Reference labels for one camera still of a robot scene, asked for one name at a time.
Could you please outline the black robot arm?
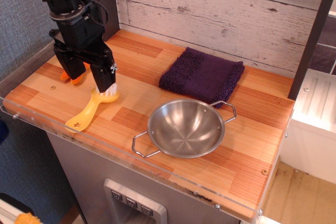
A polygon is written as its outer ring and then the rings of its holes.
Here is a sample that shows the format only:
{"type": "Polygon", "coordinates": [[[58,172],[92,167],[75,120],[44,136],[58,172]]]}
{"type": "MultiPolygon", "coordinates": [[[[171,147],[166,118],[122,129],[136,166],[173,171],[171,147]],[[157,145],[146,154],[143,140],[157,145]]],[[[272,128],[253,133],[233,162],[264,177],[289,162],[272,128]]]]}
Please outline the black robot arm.
{"type": "Polygon", "coordinates": [[[54,52],[71,80],[80,77],[88,64],[98,93],[114,95],[117,66],[112,51],[102,36],[108,18],[97,0],[43,0],[49,7],[50,18],[58,28],[49,32],[54,39],[54,52]]]}

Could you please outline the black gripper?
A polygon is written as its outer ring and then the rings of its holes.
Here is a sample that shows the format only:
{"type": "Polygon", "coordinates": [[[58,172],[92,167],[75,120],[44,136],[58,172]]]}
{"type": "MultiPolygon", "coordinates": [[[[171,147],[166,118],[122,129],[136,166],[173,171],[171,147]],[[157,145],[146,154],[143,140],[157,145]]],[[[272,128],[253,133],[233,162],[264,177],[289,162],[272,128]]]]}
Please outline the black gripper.
{"type": "Polygon", "coordinates": [[[90,69],[100,93],[106,92],[116,80],[117,65],[111,49],[103,41],[105,28],[91,15],[70,22],[57,21],[58,28],[49,32],[55,41],[55,54],[72,79],[90,69]]]}

